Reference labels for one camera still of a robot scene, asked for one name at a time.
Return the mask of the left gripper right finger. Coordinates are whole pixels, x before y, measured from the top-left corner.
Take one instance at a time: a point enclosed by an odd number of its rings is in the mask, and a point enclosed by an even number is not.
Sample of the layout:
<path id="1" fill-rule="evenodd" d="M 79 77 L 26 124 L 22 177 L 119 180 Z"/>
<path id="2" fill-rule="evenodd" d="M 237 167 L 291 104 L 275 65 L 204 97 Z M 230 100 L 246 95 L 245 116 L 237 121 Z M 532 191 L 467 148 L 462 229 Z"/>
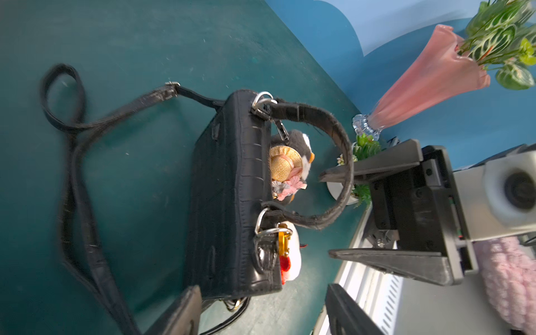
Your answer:
<path id="1" fill-rule="evenodd" d="M 331 334 L 373 333 L 373 323 L 368 315 L 339 284 L 332 283 L 327 287 L 325 306 Z"/>

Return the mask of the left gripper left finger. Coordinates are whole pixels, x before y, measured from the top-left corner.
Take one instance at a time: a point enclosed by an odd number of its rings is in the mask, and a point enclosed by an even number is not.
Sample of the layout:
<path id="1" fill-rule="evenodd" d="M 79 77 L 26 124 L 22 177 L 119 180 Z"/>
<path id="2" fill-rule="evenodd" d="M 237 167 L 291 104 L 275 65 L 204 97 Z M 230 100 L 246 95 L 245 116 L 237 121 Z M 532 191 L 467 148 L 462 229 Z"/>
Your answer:
<path id="1" fill-rule="evenodd" d="M 201 313 L 200 287 L 189 286 L 145 332 L 145 335 L 196 335 Z"/>

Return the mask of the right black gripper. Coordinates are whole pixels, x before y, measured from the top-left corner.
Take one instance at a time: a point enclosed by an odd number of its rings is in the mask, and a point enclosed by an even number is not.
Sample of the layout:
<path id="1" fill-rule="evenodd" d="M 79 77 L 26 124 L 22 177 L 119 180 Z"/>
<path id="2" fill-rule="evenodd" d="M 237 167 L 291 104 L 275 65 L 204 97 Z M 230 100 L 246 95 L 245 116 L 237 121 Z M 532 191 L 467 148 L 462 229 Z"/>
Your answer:
<path id="1" fill-rule="evenodd" d="M 375 224 L 398 233 L 397 247 L 333 249 L 331 258 L 437 286 L 479 272 L 444 147 L 422 150 L 410 139 L 365 159 L 362 168 L 355 181 L 372 182 Z"/>

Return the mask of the white red plush charm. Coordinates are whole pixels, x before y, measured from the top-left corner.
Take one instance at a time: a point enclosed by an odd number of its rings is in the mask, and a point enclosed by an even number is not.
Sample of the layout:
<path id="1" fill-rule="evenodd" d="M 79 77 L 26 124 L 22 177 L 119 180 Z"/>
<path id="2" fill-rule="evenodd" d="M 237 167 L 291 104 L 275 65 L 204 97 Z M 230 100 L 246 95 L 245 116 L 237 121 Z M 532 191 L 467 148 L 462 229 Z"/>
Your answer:
<path id="1" fill-rule="evenodd" d="M 285 285 L 288 281 L 294 281 L 301 272 L 302 255 L 298 231 L 294 224 L 284 221 L 279 224 L 285 228 L 279 232 L 279 261 L 281 268 L 281 281 Z"/>

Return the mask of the black crocodile leather handbag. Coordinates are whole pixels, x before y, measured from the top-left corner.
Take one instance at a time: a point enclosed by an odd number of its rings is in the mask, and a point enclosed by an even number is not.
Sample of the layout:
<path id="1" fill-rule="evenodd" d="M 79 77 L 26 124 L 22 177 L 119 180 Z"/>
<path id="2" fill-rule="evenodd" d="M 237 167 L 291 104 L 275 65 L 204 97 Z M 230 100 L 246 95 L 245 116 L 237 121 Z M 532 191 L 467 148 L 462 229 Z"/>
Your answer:
<path id="1" fill-rule="evenodd" d="M 78 84 L 78 103 L 70 124 L 58 119 L 48 105 L 48 92 L 61 75 Z M 279 224 L 288 221 L 321 230 L 341 215 L 302 216 L 272 197 L 272 126 L 277 126 L 283 140 L 288 140 L 286 120 L 312 125 L 326 134 L 336 127 L 343 129 L 328 111 L 249 90 L 233 92 L 226 100 L 210 99 L 178 82 L 167 82 L 106 118 L 86 123 L 87 100 L 78 72 L 67 64 L 51 67 L 40 84 L 40 103 L 50 124 L 67 138 L 66 185 L 59 215 L 61 261 L 124 334 L 139 334 L 140 328 L 103 252 L 82 161 L 90 146 L 118 124 L 177 96 L 216 112 L 194 146 L 188 214 L 184 281 L 186 288 L 200 287 L 202 308 L 216 300 L 235 301 L 238 314 L 243 314 L 252 297 L 279 292 L 278 235 L 286 230 Z"/>

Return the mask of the penguin plush with straw hat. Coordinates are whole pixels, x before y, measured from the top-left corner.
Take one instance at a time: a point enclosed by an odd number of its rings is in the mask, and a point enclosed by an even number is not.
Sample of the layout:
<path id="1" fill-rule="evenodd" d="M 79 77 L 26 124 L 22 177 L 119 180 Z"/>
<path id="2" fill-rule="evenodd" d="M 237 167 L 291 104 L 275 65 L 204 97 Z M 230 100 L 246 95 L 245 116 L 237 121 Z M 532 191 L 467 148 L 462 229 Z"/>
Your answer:
<path id="1" fill-rule="evenodd" d="M 298 191 L 307 188 L 307 178 L 315 154 L 307 134 L 291 130 L 288 140 L 274 135 L 269 150 L 272 174 L 272 197 L 282 205 L 288 205 Z"/>

